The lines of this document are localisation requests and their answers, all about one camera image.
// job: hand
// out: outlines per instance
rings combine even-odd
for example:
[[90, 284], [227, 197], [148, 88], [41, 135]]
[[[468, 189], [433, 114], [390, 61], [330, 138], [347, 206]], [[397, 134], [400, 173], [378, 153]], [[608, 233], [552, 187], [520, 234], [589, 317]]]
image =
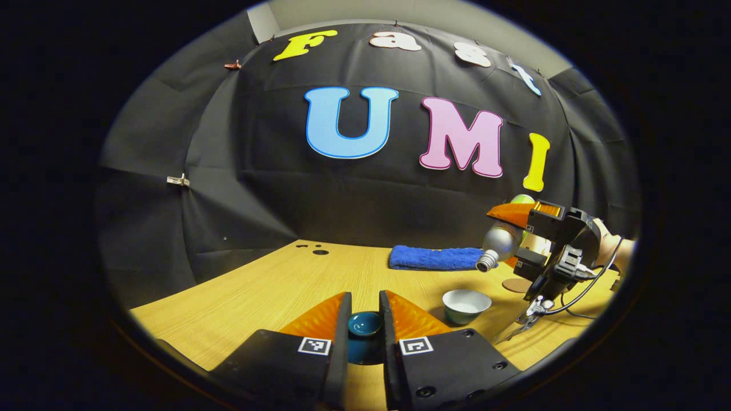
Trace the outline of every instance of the hand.
[[[601, 235], [601, 241], [599, 242], [599, 256], [596, 258], [596, 263], [594, 265], [606, 265], [622, 237], [619, 235], [612, 235], [602, 220], [593, 219], [591, 221], [599, 228], [599, 233]], [[625, 268], [629, 264], [629, 259], [632, 257], [634, 248], [634, 241], [627, 239], [622, 240], [622, 245], [617, 251], [617, 257], [614, 259], [614, 265], [616, 265], [620, 273], [624, 274]]]

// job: blue letter u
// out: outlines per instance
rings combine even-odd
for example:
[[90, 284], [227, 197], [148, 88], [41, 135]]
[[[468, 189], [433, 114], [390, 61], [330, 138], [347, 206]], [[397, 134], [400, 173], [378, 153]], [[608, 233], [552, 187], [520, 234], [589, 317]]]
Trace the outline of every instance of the blue letter u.
[[385, 87], [366, 87], [360, 94], [368, 99], [368, 129], [360, 137], [345, 137], [338, 131], [340, 101], [350, 92], [343, 87], [314, 88], [305, 93], [310, 102], [307, 113], [307, 142], [323, 156], [359, 159], [383, 148], [391, 123], [391, 100], [398, 91]]

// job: blue cup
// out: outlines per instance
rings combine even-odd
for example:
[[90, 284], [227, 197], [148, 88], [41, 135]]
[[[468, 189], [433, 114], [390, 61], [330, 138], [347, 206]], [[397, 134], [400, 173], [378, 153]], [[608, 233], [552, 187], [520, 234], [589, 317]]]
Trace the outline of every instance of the blue cup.
[[377, 312], [357, 312], [348, 319], [348, 362], [360, 365], [383, 363], [383, 322]]
[[444, 318], [450, 323], [467, 325], [490, 308], [490, 297], [475, 290], [452, 290], [442, 296]]

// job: orange gripper pad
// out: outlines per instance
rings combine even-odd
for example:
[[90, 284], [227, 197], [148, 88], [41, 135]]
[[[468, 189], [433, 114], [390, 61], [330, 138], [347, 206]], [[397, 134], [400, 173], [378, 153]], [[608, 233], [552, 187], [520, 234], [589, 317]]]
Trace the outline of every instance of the orange gripper pad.
[[510, 268], [515, 268], [515, 264], [518, 262], [517, 257], [511, 257], [505, 260], [505, 264], [507, 264]]
[[297, 317], [279, 332], [293, 336], [334, 340], [343, 296], [345, 293], [333, 295]]
[[398, 294], [386, 290], [393, 314], [396, 342], [402, 339], [449, 333], [452, 329]]
[[518, 227], [526, 228], [526, 225], [528, 225], [528, 214], [535, 207], [535, 205], [536, 203], [507, 203], [496, 205], [488, 212], [488, 216], [501, 221], [513, 223]]

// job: cable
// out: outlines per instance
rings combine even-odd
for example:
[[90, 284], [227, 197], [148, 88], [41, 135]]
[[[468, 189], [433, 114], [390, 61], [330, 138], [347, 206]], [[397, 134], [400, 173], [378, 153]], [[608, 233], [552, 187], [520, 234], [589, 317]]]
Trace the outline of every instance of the cable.
[[[564, 294], [563, 293], [561, 293], [561, 305], [562, 306], [566, 305], [566, 303], [564, 303]], [[568, 312], [571, 315], [575, 315], [576, 317], [584, 317], [584, 318], [588, 318], [590, 320], [596, 320], [596, 317], [592, 317], [590, 315], [584, 315], [584, 314], [576, 314], [575, 312], [572, 312], [570, 309], [566, 309], [566, 312]]]
[[599, 277], [602, 276], [602, 274], [607, 270], [607, 268], [610, 267], [612, 264], [614, 264], [614, 259], [617, 258], [617, 252], [619, 251], [619, 246], [622, 245], [622, 241], [623, 240], [624, 240], [624, 238], [620, 238], [619, 239], [619, 242], [617, 243], [617, 246], [614, 247], [614, 251], [612, 252], [612, 256], [609, 257], [609, 261], [607, 261], [607, 263], [604, 264], [604, 267], [602, 267], [602, 270], [596, 275], [596, 277], [594, 277], [593, 280], [591, 280], [591, 284], [584, 291], [582, 291], [581, 294], [579, 294], [576, 298], [574, 298], [573, 301], [571, 301], [567, 305], [561, 307], [560, 309], [555, 309], [553, 311], [546, 311], [543, 315], [554, 315], [554, 314], [558, 314], [559, 312], [562, 312], [564, 310], [567, 310], [567, 309], [569, 309], [570, 306], [576, 304], [576, 301], [579, 301], [584, 296], [584, 294], [586, 294], [594, 286], [594, 284], [596, 283], [596, 281], [599, 279]]

